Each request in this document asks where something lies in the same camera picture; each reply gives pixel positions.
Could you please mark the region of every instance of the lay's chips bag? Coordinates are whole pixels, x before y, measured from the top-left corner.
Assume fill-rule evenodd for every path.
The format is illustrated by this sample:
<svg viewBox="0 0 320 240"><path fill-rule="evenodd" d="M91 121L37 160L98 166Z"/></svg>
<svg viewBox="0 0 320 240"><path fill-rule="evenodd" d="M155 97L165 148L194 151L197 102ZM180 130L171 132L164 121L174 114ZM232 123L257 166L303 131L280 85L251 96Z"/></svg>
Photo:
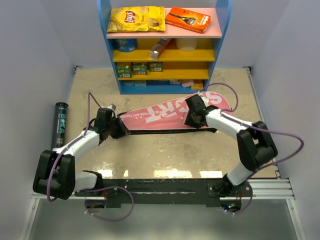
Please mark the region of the lay's chips bag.
<svg viewBox="0 0 320 240"><path fill-rule="evenodd" d="M163 6L133 6L113 8L107 32L163 32L165 30Z"/></svg>

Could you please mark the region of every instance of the blue shelf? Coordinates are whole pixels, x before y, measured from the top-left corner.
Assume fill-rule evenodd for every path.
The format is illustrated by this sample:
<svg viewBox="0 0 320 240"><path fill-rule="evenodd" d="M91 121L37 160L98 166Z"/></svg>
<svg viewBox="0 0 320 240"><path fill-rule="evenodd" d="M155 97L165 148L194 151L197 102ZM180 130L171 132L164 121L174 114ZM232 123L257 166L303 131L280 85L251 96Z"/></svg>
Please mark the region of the blue shelf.
<svg viewBox="0 0 320 240"><path fill-rule="evenodd" d="M229 20L231 16L231 6L232 0L217 0L215 4L215 11L218 18L218 24L220 26L220 30L222 33L222 38L212 38L212 47L215 55L215 61L207 62L208 75L205 77L201 77L200 79L204 80L204 86L206 86L213 75L216 62L218 60L218 56L220 53L220 49L225 38L227 28L229 25ZM192 94L196 91L191 90L191 88L183 88L180 85L147 85L145 87L135 87L135 86L124 86L121 83L121 80L117 77L116 71L116 63L113 61L114 58L114 42L113 39L107 39L107 28L109 25L109 19L111 15L111 3L110 0L97 0L97 8L98 8L98 17L100 21L100 26L102 30L102 35L104 37L104 41L106 44L106 48L109 53L111 65L113 72L115 73L116 83L119 87L119 91L121 94Z"/></svg>
<svg viewBox="0 0 320 240"><path fill-rule="evenodd" d="M197 91L181 85L121 86L121 94L193 94Z"/></svg>

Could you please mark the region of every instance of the beige floor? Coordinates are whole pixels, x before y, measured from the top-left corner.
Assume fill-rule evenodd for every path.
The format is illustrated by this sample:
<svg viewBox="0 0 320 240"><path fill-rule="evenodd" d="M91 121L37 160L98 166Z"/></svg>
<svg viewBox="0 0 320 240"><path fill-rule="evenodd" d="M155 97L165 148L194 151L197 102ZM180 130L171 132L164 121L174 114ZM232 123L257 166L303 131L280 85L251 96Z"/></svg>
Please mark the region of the beige floor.
<svg viewBox="0 0 320 240"><path fill-rule="evenodd" d="M244 69L216 69L211 82L227 83L239 95L235 117L255 122L259 114L250 80ZM209 90L222 94L231 106L232 92L222 86ZM117 113L162 103L183 95L120 95L111 69L79 69L69 97L67 141L75 138L87 121L87 94L91 91L99 103L116 105ZM91 104L91 118L98 107ZM237 142L223 132L132 135L108 138L76 164L76 170L92 170L105 178L200 178L221 177L239 163ZM274 178L273 167L256 177Z"/></svg>

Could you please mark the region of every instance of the black metal bar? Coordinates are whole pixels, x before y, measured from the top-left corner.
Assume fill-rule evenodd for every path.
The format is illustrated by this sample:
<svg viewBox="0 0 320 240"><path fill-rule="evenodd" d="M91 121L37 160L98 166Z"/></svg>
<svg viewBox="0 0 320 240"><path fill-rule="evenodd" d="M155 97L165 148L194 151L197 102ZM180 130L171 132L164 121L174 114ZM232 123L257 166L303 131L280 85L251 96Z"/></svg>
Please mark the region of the black metal bar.
<svg viewBox="0 0 320 240"><path fill-rule="evenodd" d="M220 186L222 178L165 178L165 179L103 179L103 188L119 186L127 189L135 204L178 204L220 207L220 196L215 186ZM249 197L247 185L240 190L243 197ZM103 192L76 192L77 197L103 197ZM120 208L130 204L127 193L119 189L107 191L107 207Z"/></svg>

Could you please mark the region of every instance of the glass panel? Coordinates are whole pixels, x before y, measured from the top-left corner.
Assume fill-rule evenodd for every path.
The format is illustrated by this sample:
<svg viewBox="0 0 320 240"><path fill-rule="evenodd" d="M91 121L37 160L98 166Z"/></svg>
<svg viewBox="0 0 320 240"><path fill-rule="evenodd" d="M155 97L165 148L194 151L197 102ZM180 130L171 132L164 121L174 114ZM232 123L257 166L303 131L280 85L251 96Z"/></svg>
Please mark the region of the glass panel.
<svg viewBox="0 0 320 240"><path fill-rule="evenodd" d="M130 205L101 215L125 215ZM296 240L285 200L254 200L235 217L202 205L136 205L106 222L84 214L84 200L40 201L30 240Z"/></svg>

